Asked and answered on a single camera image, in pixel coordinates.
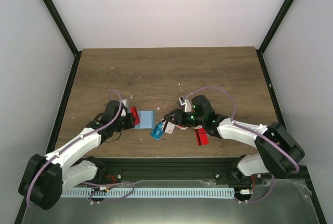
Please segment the red card with black stripe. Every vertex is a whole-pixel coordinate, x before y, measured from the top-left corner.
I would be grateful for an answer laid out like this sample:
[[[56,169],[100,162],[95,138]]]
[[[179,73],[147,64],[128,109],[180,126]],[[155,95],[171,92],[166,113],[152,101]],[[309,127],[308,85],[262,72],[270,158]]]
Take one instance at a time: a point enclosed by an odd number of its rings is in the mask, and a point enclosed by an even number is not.
[[[139,117],[139,113],[138,113],[138,110],[136,109],[136,107],[131,107],[130,112],[133,114],[133,117],[134,117],[134,126],[139,125],[140,117]]]

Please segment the teal leather card holder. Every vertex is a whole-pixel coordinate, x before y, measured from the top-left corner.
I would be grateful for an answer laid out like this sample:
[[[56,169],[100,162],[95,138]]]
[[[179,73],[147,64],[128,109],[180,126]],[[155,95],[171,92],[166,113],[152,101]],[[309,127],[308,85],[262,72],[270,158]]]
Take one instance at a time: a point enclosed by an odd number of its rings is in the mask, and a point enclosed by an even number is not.
[[[154,129],[156,122],[156,112],[153,110],[138,111],[140,123],[134,129]]]

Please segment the large red card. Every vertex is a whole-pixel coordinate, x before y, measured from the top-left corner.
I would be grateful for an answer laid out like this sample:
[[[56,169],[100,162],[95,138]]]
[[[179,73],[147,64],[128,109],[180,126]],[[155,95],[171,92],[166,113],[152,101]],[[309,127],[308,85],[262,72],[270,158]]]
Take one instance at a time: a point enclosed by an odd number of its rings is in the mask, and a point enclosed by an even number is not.
[[[205,146],[209,144],[209,139],[206,131],[203,128],[195,128],[197,144],[199,146]]]

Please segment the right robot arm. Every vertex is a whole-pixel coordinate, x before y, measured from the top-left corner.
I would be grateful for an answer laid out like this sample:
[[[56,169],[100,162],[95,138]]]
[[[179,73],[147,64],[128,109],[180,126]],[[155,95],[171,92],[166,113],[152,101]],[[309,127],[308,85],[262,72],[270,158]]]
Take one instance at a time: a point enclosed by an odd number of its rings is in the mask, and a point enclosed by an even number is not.
[[[299,172],[305,152],[283,125],[253,125],[217,114],[204,95],[192,100],[181,97],[179,104],[179,108],[164,116],[165,121],[182,128],[195,128],[198,134],[238,141],[257,150],[255,155],[241,157],[232,169],[235,183],[242,184],[255,174],[270,173],[285,179]]]

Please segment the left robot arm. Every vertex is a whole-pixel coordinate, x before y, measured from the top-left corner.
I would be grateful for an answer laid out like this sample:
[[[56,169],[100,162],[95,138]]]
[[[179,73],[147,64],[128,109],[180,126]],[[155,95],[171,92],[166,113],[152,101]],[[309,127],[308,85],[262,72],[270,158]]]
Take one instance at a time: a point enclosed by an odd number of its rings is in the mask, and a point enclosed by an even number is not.
[[[111,100],[68,143],[45,155],[33,155],[26,166],[18,192],[27,204],[43,210],[53,207],[61,195],[80,184],[103,183],[106,179],[104,162],[95,157],[84,157],[114,133],[132,129],[140,123],[135,107],[128,108],[125,100]]]

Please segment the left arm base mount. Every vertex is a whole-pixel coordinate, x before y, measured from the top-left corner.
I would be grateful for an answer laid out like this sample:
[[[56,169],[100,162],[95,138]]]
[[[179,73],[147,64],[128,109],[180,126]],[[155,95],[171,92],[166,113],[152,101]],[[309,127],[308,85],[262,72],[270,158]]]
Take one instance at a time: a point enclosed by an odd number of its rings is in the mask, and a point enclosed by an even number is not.
[[[105,175],[96,175],[95,178],[87,182],[99,185],[114,184],[121,182],[121,174],[118,172],[106,172]]]

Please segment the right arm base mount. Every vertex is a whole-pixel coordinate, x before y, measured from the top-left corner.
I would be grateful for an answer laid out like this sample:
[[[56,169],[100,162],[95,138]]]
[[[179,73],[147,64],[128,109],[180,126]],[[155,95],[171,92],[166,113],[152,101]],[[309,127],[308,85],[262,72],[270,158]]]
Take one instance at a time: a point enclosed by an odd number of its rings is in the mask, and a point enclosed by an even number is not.
[[[255,185],[260,185],[263,182],[262,179],[255,176],[245,176],[236,169],[228,169],[224,167],[214,169],[213,175],[216,183],[224,185],[245,186],[251,185],[253,182]]]

